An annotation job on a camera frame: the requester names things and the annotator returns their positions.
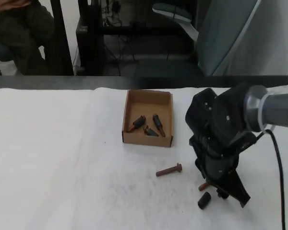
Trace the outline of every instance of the cardboard box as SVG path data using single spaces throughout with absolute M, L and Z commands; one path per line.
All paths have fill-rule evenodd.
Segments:
M 153 122 L 153 115 L 158 114 L 163 125 L 165 138 L 161 136 Z M 127 130 L 140 116 L 146 117 L 146 124 L 131 133 Z M 148 136 L 143 128 L 148 125 L 159 137 Z M 171 147 L 173 140 L 173 96 L 170 92 L 150 90 L 129 90 L 127 92 L 122 138 L 124 143 Z

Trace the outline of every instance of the person's leg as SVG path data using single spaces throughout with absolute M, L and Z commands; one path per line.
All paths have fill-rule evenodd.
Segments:
M 15 11 L 0 13 L 0 42 L 13 54 L 14 62 L 23 75 L 48 75 L 49 70 L 35 40 Z
M 64 75 L 64 67 L 60 48 L 55 35 L 54 20 L 46 7 L 38 1 L 26 8 L 26 23 L 32 36 L 44 47 L 46 64 L 53 75 Z

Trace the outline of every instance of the black rubber cap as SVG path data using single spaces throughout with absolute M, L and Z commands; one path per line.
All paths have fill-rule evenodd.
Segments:
M 162 128 L 162 123 L 161 123 L 159 116 L 157 114 L 153 115 L 153 121 L 154 121 L 154 124 L 157 127 L 157 129 L 160 130 L 160 128 Z
M 209 192 L 205 192 L 202 198 L 197 202 L 197 205 L 198 207 L 200 207 L 201 210 L 203 210 L 209 204 L 210 200 L 211 200 L 211 196 Z
M 141 127 L 142 125 L 145 124 L 145 121 L 146 121 L 146 117 L 145 116 L 140 116 L 134 123 L 134 127 L 135 128 L 139 128 Z

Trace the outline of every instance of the rusty bolt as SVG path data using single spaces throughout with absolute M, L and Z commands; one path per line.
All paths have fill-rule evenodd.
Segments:
M 163 131 L 162 123 L 161 123 L 161 121 L 159 119 L 159 116 L 157 114 L 153 115 L 153 121 L 154 121 L 154 124 L 157 127 L 157 129 L 160 131 L 161 136 L 165 137 L 165 133 Z
M 136 119 L 132 126 L 128 128 L 127 132 L 131 133 L 133 132 L 135 129 L 138 129 L 139 127 L 141 127 L 142 125 L 145 124 L 146 121 L 146 117 L 145 116 L 140 116 L 138 119 Z
M 149 128 L 149 126 L 144 127 L 143 130 L 144 130 L 144 133 L 147 134 L 148 136 L 154 136 L 154 137 L 159 136 L 154 130 Z
M 163 175 L 176 172 L 176 171 L 181 172 L 181 170 L 182 170 L 182 165 L 177 163 L 177 165 L 172 168 L 156 172 L 156 176 L 163 176 Z
M 198 187 L 198 190 L 200 190 L 200 192 L 202 192 L 203 190 L 205 190 L 206 188 L 209 187 L 209 183 L 203 183 L 201 186 Z

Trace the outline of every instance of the white table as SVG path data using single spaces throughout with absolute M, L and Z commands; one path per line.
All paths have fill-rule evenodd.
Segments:
M 184 117 L 201 90 L 170 90 L 170 149 L 122 143 L 126 91 L 0 90 L 0 230 L 280 230 L 279 172 L 269 136 L 240 156 L 238 174 L 251 196 L 246 207 L 208 188 L 212 201 L 198 208 L 204 180 Z M 288 128 L 275 134 L 288 229 Z M 181 173 L 156 178 L 157 170 L 177 162 Z

